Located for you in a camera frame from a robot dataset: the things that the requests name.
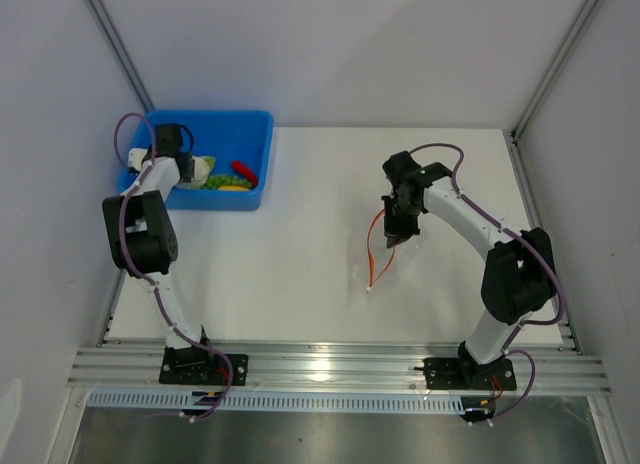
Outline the clear zip bag orange zipper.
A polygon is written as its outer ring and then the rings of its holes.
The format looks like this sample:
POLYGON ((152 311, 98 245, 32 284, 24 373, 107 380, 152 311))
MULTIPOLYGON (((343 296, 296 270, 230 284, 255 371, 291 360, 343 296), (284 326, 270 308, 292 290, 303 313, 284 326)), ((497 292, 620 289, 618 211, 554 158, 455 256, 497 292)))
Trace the clear zip bag orange zipper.
POLYGON ((385 210, 380 209, 366 228, 356 234, 360 241, 355 247, 351 273, 356 288, 366 298, 387 292, 409 278, 424 248, 424 234, 387 248, 384 218, 385 210))

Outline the white cauliflower with green leaves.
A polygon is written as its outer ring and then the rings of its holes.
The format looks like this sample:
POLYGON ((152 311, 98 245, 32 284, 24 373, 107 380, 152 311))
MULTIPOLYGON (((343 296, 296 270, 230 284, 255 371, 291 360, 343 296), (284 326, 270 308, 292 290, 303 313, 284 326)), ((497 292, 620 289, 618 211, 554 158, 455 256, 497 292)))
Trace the white cauliflower with green leaves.
POLYGON ((193 158, 193 176, 189 181, 181 181, 177 184, 179 189, 201 189, 206 184, 215 167, 216 159, 213 156, 196 156, 193 158))

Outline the red chili pepper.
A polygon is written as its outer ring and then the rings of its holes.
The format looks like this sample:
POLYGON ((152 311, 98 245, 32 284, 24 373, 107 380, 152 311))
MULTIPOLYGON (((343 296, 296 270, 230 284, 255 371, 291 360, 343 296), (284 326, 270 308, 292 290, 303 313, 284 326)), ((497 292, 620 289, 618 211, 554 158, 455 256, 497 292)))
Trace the red chili pepper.
POLYGON ((232 161, 231 168, 237 175, 246 179, 250 183, 252 189, 256 188, 259 184, 257 175, 241 161, 232 161))

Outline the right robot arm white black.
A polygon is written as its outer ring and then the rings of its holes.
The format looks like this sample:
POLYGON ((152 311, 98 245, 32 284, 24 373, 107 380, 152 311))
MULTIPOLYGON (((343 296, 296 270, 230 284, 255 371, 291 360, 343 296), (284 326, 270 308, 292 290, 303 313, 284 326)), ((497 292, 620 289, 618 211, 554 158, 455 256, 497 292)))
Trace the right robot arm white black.
POLYGON ((411 152, 390 156, 382 170, 391 185, 383 196, 388 249, 419 235, 419 217, 433 214, 461 236, 484 261, 480 296, 484 312, 454 360, 458 379, 479 388, 499 374, 508 347, 530 315, 559 295, 551 240, 541 228, 514 231, 462 189, 457 167, 417 163, 411 152))

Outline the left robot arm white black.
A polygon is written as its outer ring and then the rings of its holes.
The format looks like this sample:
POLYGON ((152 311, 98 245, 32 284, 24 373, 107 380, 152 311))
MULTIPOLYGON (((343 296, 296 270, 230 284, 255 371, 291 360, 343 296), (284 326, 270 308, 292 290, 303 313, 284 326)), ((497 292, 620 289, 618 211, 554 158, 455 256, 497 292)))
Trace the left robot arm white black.
POLYGON ((217 360, 205 352, 204 328, 171 274, 179 246, 166 200, 175 187, 201 188, 212 167, 192 154, 195 138, 178 123, 153 126, 142 114, 127 113, 116 124, 114 136, 129 118, 138 118, 150 145, 138 158, 121 163, 136 172, 120 195, 102 202, 102 212, 114 264, 135 279, 151 296, 166 332, 166 347, 195 349, 185 355, 182 372, 197 384, 216 374, 217 360))

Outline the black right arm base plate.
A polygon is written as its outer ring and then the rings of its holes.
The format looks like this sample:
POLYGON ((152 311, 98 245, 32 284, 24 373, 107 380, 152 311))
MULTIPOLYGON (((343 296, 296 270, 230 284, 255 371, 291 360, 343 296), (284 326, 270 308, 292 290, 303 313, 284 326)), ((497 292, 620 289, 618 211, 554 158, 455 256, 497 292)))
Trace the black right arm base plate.
POLYGON ((512 362, 504 357, 479 365, 463 358, 425 358, 415 370, 421 372, 430 390, 515 391, 512 362))

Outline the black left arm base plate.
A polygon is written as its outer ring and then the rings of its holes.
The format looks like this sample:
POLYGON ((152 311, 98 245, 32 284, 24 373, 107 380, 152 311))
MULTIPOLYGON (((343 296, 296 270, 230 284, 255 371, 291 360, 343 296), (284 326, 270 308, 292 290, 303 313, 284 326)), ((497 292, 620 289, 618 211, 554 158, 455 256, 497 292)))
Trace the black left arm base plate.
POLYGON ((225 386, 228 378, 226 361, 218 355, 195 347, 165 348, 159 374, 160 384, 225 386))

